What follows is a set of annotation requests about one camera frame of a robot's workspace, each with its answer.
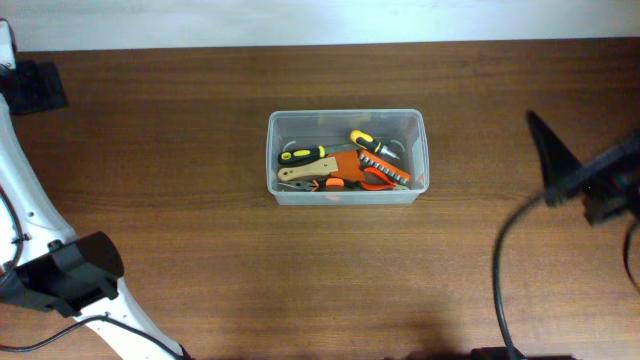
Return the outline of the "clear plastic container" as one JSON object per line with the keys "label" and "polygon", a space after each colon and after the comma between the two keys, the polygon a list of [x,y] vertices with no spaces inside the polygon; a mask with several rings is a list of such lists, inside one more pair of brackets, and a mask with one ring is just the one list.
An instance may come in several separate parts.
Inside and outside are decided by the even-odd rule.
{"label": "clear plastic container", "polygon": [[[281,186],[277,156],[317,145],[343,145],[361,130],[384,143],[398,157],[390,161],[410,175],[405,190],[366,191],[340,187],[316,192]],[[280,205],[408,204],[430,184],[429,150],[422,114],[415,109],[276,111],[266,140],[267,188]]]}

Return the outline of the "orange scraper wooden handle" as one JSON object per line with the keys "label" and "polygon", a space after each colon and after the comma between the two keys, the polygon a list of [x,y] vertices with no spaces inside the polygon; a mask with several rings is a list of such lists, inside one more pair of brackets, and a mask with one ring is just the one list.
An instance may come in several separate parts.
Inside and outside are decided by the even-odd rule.
{"label": "orange scraper wooden handle", "polygon": [[312,176],[331,176],[343,180],[362,182],[364,171],[360,167],[359,154],[356,150],[330,154],[306,165],[281,168],[277,177],[281,181],[291,181]]}

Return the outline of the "yellow black handled file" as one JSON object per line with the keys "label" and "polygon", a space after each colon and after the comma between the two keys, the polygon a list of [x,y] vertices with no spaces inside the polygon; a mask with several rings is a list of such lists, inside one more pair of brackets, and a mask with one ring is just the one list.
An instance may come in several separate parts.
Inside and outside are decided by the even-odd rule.
{"label": "yellow black handled file", "polygon": [[281,152],[277,161],[283,166],[298,166],[325,158],[330,154],[357,150],[354,144],[342,144],[333,146],[314,146],[309,148],[293,149]]}

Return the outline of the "orange screwdriver bit holder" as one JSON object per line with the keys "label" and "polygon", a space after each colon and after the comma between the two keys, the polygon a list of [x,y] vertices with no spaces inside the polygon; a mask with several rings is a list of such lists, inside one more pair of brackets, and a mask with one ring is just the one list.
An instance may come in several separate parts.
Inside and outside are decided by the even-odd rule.
{"label": "orange screwdriver bit holder", "polygon": [[373,167],[381,171],[387,178],[396,183],[399,183],[401,185],[408,185],[411,180],[411,176],[408,173],[400,170],[399,168],[391,165],[390,163],[382,160],[378,156],[373,155],[366,150],[360,151],[359,159],[363,166]]}

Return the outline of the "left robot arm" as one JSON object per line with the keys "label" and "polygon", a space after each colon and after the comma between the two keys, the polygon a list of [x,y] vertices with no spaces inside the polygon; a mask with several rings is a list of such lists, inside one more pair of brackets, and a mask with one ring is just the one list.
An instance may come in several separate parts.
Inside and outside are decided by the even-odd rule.
{"label": "left robot arm", "polygon": [[52,62],[18,62],[15,37],[1,22],[1,301],[59,313],[74,324],[34,345],[2,346],[31,352],[86,326],[123,359],[186,359],[129,291],[122,258],[103,232],[84,237],[62,217],[33,171],[12,118],[67,106]]}

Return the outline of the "small red side cutters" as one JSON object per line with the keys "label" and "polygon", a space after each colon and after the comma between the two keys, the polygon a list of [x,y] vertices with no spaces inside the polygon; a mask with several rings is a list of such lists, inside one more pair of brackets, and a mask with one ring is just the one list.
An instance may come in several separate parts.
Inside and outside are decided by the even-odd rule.
{"label": "small red side cutters", "polygon": [[367,167],[363,170],[365,180],[359,186],[366,191],[400,191],[408,190],[408,187],[391,180],[381,170],[374,167]]}

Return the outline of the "orange black needle-nose pliers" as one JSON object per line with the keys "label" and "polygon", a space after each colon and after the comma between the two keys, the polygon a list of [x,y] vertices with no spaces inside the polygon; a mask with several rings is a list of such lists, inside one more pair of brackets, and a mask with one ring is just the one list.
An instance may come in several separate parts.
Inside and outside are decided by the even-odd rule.
{"label": "orange black needle-nose pliers", "polygon": [[307,181],[284,181],[279,185],[303,192],[317,192],[329,188],[355,189],[359,186],[357,182],[344,180],[337,177],[319,178]]}

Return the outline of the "yellow black stubby screwdriver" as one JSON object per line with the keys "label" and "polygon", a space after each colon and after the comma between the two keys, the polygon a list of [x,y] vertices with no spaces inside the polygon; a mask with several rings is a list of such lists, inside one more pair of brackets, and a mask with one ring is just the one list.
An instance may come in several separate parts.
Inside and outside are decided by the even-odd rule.
{"label": "yellow black stubby screwdriver", "polygon": [[387,145],[378,141],[372,135],[365,133],[361,130],[355,129],[350,133],[351,141],[359,147],[382,156],[390,157],[392,159],[399,160],[400,157],[394,153]]}

